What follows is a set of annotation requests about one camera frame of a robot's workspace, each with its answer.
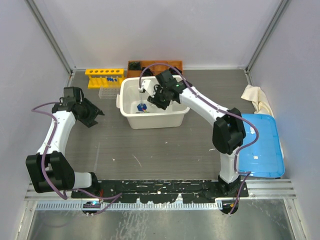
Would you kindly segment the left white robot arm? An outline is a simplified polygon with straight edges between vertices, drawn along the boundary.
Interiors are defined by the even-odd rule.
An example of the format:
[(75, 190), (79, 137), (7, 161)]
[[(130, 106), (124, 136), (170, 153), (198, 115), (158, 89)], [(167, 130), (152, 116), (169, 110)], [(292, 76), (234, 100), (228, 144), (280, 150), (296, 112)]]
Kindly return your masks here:
[(29, 155), (25, 164), (37, 193), (55, 192), (66, 199), (64, 191), (82, 189), (88, 198), (100, 193), (100, 183), (93, 172), (76, 172), (65, 157), (66, 145), (76, 122), (87, 128), (97, 124), (103, 111), (85, 98), (79, 87), (66, 87), (58, 102), (52, 103), (51, 124), (43, 144), (36, 154)]

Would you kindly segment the white plastic tub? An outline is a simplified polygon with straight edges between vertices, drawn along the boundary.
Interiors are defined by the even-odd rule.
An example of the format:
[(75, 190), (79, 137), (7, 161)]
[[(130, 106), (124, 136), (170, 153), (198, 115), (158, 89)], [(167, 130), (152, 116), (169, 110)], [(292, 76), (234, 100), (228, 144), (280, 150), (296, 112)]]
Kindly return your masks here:
[[(120, 94), (116, 97), (116, 106), (121, 114), (127, 118), (132, 129), (157, 129), (179, 127), (189, 107), (172, 101), (166, 110), (160, 109), (147, 101), (149, 94), (140, 93), (139, 78), (126, 78), (120, 88)], [(148, 113), (138, 111), (137, 105), (144, 103)]]

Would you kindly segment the yellow test tube rack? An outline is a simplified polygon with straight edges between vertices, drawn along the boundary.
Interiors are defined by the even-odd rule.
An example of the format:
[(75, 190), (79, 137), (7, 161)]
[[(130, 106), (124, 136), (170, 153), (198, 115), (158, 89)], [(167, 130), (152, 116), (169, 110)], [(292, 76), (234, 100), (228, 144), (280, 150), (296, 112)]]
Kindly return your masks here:
[[(123, 68), (88, 68), (84, 74), (88, 77), (88, 89), (120, 88), (125, 79)], [(107, 78), (118, 78), (118, 82), (108, 82)]]

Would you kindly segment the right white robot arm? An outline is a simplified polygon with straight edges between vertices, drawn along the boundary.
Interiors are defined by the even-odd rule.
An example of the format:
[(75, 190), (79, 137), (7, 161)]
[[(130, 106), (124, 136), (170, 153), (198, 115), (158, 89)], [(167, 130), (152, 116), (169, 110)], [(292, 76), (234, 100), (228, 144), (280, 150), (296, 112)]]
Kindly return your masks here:
[(246, 137), (241, 112), (228, 109), (200, 93), (182, 76), (169, 70), (158, 74), (154, 80), (140, 81), (140, 92), (149, 94), (147, 100), (157, 108), (166, 110), (170, 103), (183, 104), (195, 111), (212, 126), (212, 143), (220, 154), (218, 187), (225, 197), (231, 197), (241, 184), (237, 171), (238, 150)]

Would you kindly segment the clear plastic pipette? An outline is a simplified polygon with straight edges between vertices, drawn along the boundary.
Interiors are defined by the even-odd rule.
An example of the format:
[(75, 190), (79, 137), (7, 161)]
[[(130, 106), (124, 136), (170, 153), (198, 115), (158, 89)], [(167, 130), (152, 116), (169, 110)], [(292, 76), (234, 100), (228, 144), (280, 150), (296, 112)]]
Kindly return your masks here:
[(95, 163), (94, 163), (95, 168), (97, 168), (97, 165), (98, 165), (99, 154), (100, 154), (100, 142), (97, 146), (97, 151), (96, 151), (96, 157), (95, 157)]

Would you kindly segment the blue plastic lid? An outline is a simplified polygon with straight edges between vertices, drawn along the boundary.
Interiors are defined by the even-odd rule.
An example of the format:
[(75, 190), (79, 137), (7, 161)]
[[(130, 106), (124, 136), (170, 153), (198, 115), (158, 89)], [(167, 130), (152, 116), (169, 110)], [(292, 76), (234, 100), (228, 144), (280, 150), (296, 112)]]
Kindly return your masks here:
[(285, 173), (285, 164), (276, 120), (267, 114), (243, 114), (259, 132), (258, 140), (242, 149), (237, 159), (237, 170), (252, 177), (280, 178)]

